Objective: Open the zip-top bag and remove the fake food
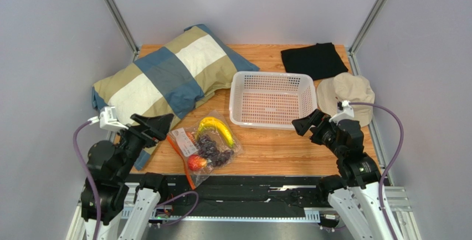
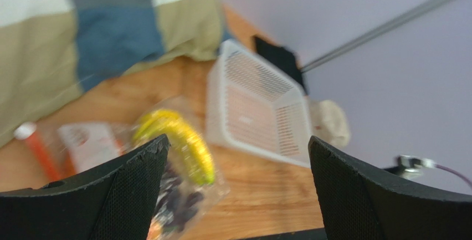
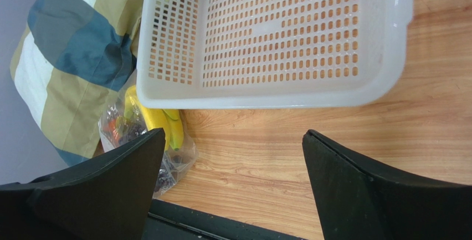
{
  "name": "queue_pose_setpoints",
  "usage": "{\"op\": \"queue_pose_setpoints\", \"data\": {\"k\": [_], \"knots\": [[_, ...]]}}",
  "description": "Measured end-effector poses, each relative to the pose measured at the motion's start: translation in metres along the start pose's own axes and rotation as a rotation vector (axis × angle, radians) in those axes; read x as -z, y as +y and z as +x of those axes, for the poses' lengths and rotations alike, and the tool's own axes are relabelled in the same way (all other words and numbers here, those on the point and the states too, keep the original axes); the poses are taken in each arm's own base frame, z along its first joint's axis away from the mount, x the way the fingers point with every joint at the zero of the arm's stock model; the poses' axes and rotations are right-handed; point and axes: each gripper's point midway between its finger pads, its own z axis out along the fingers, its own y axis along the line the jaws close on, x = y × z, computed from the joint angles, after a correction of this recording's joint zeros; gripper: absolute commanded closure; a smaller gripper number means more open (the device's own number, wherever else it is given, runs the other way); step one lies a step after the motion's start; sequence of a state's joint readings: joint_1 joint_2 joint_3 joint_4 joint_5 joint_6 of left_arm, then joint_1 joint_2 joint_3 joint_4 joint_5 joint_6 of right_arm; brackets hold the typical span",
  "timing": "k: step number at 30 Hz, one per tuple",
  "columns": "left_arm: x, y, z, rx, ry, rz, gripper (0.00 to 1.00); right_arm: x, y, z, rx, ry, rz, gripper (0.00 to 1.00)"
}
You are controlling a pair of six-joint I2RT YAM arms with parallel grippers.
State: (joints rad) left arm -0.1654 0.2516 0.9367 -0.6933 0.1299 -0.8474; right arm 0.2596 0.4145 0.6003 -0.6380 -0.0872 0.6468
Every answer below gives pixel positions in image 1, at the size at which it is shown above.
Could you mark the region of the yellow fake banana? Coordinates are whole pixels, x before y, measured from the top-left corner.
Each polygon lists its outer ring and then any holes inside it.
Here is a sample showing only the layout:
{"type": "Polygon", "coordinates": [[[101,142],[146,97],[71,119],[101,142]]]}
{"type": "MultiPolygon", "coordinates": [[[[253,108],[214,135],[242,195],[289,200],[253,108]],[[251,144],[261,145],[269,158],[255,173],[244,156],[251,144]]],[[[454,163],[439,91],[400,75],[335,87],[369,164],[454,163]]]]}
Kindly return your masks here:
{"type": "Polygon", "coordinates": [[[226,144],[229,147],[233,147],[235,144],[234,137],[232,135],[231,130],[223,121],[213,117],[208,116],[203,118],[198,125],[197,129],[197,137],[200,138],[205,131],[208,130],[215,130],[219,133],[219,135],[224,139],[226,144]]]}

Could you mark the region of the red fake apple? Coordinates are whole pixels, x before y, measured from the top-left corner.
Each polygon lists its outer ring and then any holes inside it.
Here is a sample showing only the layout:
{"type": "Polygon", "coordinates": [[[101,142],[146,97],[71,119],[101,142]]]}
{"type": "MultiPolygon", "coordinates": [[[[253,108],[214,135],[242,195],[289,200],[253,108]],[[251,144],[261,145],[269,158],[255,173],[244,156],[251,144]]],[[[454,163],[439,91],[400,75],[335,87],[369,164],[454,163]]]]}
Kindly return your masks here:
{"type": "Polygon", "coordinates": [[[207,160],[197,154],[193,154],[187,159],[187,166],[191,171],[199,171],[207,167],[207,165],[207,160]]]}

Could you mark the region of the clear zip top bag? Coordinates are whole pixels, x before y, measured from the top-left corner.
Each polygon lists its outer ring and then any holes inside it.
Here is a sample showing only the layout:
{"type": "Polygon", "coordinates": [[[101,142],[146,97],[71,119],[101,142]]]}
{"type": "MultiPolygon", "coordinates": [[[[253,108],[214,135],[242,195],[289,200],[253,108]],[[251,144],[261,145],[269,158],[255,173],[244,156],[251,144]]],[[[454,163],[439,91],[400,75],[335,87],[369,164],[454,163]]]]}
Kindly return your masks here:
{"type": "Polygon", "coordinates": [[[183,161],[191,189],[196,189],[215,170],[231,164],[244,152],[225,118],[216,110],[189,127],[167,134],[167,141],[183,161]]]}

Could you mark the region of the purple fake grapes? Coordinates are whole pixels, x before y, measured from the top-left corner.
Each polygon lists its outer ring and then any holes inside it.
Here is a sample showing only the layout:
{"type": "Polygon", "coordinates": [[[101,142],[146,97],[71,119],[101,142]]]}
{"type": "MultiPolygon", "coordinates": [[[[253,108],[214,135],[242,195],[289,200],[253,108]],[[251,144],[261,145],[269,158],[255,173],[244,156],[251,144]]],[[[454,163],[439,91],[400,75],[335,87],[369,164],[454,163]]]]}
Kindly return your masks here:
{"type": "Polygon", "coordinates": [[[212,140],[209,135],[202,135],[197,139],[198,152],[200,157],[207,160],[208,164],[212,167],[222,167],[226,165],[233,157],[233,150],[221,151],[217,147],[217,142],[212,140]]]}

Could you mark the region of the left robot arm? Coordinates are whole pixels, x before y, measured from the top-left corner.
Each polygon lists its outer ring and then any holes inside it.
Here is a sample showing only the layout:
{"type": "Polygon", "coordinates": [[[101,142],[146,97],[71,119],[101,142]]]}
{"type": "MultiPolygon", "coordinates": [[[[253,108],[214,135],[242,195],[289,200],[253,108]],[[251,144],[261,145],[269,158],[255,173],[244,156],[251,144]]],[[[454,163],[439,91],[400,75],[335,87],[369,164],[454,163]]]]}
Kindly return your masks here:
{"type": "Polygon", "coordinates": [[[77,153],[86,172],[81,193],[81,217],[86,239],[141,239],[156,206],[167,200],[169,188],[166,176],[145,174],[135,189],[134,207],[121,232],[122,217],[129,187],[126,185],[132,167],[141,151],[165,140],[173,114],[152,118],[131,115],[137,124],[119,125],[120,141],[99,141],[90,148],[88,158],[77,153]]]}

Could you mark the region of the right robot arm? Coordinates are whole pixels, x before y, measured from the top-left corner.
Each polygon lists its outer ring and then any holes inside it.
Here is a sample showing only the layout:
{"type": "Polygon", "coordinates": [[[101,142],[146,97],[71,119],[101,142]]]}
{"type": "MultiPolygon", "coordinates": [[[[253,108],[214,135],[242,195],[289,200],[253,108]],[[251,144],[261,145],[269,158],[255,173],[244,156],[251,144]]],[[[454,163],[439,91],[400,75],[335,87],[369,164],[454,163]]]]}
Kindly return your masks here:
{"type": "Polygon", "coordinates": [[[353,238],[403,239],[388,205],[384,177],[364,152],[364,134],[352,108],[334,117],[316,109],[292,124],[300,136],[311,131],[311,142],[336,156],[338,174],[323,177],[317,187],[321,200],[334,208],[353,238]]]}

